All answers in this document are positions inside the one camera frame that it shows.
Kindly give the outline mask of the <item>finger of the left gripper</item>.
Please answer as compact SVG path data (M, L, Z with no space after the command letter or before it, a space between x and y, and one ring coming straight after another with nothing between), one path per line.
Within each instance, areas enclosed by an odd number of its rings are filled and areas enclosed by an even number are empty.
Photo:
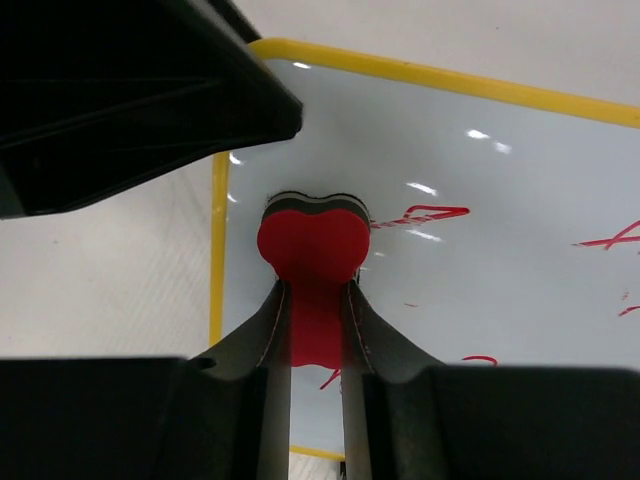
M303 107L231 1L5 1L1 215L73 211L287 140Z

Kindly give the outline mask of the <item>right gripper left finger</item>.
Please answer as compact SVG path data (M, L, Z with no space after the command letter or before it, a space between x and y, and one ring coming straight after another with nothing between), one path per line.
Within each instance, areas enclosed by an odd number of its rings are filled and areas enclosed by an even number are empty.
M291 290L178 357L5 359L5 479L284 479Z

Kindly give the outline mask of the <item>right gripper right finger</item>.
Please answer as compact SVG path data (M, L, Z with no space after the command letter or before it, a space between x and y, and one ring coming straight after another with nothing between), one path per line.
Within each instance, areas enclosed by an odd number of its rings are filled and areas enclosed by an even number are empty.
M639 375L449 366L341 292L350 479L635 479Z

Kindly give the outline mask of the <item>red whiteboard eraser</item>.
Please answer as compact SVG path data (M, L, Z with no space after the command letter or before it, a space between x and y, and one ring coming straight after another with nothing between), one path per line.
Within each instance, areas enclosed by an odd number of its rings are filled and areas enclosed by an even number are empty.
M364 263L371 220L357 197L272 196L257 248L291 293L292 365L341 368L341 294Z

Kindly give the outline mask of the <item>yellow framed whiteboard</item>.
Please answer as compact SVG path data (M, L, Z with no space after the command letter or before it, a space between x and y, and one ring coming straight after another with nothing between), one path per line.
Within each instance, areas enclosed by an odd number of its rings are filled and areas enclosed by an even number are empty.
M286 39L251 51L303 122L215 158L213 341L274 281L267 200L347 193L372 218L363 293L436 358L638 368L637 108Z

